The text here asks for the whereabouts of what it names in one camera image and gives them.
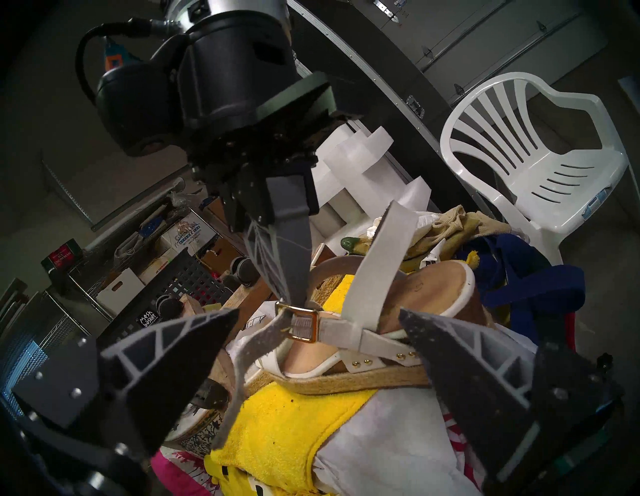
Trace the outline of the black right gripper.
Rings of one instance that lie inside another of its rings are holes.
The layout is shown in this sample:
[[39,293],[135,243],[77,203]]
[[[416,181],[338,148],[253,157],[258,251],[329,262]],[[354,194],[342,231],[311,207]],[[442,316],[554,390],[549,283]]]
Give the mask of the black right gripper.
[[294,303],[285,304],[305,305],[309,215],[320,209],[312,168],[338,105],[324,73],[298,78],[275,19],[251,11],[205,18],[152,59],[107,71],[95,107],[128,156],[182,149],[194,180],[221,198],[231,231],[247,218],[276,228],[296,277]]

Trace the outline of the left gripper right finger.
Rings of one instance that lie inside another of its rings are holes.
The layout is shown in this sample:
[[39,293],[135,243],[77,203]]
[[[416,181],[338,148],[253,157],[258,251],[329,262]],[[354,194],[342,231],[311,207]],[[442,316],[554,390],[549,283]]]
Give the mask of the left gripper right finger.
[[399,322],[490,480],[508,480],[538,435],[535,354],[505,333],[402,308]]

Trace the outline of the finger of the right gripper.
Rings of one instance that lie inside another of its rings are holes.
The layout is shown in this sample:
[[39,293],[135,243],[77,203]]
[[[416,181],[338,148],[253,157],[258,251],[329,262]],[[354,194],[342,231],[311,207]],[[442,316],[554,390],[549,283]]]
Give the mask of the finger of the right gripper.
[[262,226],[250,220],[244,231],[249,258],[271,292],[284,303],[294,303],[296,277],[294,266],[287,259],[286,240],[273,226]]

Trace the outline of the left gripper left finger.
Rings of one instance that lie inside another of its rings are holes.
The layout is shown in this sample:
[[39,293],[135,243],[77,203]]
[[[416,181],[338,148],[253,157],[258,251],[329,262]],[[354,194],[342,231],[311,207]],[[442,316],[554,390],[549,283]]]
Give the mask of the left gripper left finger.
[[239,310],[162,322],[100,352],[100,434],[105,444],[152,455],[213,368]]

